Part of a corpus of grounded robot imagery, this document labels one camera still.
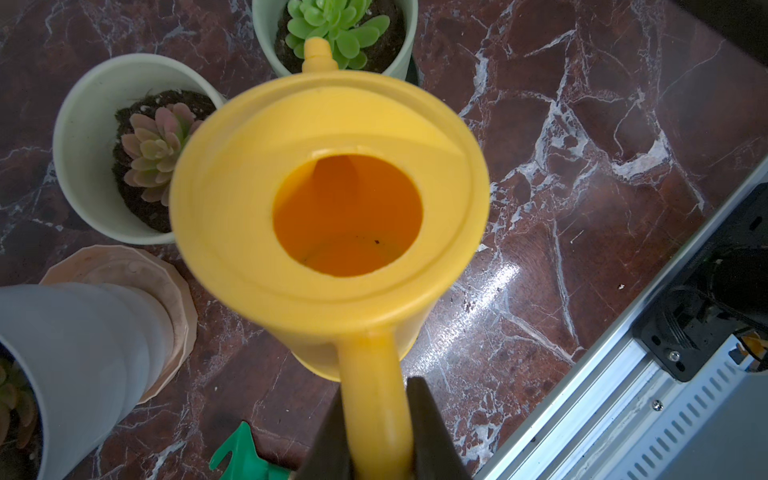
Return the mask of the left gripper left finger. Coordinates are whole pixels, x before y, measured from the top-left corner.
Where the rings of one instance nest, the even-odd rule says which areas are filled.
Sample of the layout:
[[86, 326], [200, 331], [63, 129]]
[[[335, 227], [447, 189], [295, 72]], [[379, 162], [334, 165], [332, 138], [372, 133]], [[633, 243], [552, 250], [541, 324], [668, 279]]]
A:
[[297, 471], [295, 478], [298, 480], [350, 480], [354, 478], [354, 468], [347, 442], [341, 388], [337, 389], [312, 448]]

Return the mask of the yellow plastic watering can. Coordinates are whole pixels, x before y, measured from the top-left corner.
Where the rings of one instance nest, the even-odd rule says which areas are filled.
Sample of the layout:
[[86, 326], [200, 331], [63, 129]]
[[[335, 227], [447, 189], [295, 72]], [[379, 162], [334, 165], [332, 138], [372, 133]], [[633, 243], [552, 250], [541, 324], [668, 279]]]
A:
[[360, 479], [416, 474], [401, 360], [470, 263], [490, 202], [482, 150], [446, 104], [342, 70], [303, 70], [227, 102], [176, 165], [178, 249], [218, 300], [341, 387]]

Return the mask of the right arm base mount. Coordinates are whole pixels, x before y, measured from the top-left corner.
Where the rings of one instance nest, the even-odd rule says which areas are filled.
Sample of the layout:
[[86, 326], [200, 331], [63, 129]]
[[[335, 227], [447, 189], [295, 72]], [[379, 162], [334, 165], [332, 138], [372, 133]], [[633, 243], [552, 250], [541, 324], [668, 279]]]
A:
[[767, 185], [737, 206], [632, 326], [661, 367], [688, 382], [729, 336], [767, 370]]

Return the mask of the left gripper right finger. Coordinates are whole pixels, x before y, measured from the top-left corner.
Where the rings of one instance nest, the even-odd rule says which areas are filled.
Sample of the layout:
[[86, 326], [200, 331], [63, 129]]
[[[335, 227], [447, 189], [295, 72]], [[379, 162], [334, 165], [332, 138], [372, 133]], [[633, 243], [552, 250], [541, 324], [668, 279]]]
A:
[[414, 432], [415, 479], [470, 479], [423, 377], [410, 377], [406, 393]]

